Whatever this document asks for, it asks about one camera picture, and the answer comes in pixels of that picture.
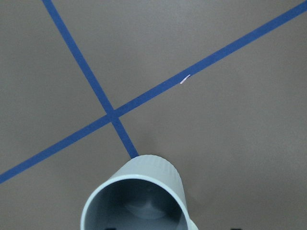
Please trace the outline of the brown paper table cover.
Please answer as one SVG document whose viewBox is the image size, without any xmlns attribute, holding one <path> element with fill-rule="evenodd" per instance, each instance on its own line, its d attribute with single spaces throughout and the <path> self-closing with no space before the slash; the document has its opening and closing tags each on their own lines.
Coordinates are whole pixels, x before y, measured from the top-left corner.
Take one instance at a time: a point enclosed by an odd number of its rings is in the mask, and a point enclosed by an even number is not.
<svg viewBox="0 0 307 230">
<path fill-rule="evenodd" d="M 307 15 L 136 108 L 130 101 L 299 0 L 55 0 L 119 120 L 121 138 L 40 0 L 0 3 L 0 171 L 67 147 L 0 184 L 3 230 L 77 230 L 130 158 L 177 168 L 200 230 L 307 227 Z"/>
</svg>

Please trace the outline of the white ceramic mug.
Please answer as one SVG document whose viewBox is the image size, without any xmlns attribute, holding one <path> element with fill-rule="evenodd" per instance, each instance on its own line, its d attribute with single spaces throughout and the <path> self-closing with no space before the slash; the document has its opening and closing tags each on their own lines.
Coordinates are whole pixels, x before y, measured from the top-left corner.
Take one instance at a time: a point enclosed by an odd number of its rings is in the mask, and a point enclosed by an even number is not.
<svg viewBox="0 0 307 230">
<path fill-rule="evenodd" d="M 125 163 L 86 201 L 82 230 L 196 230 L 177 169 L 156 155 Z"/>
</svg>

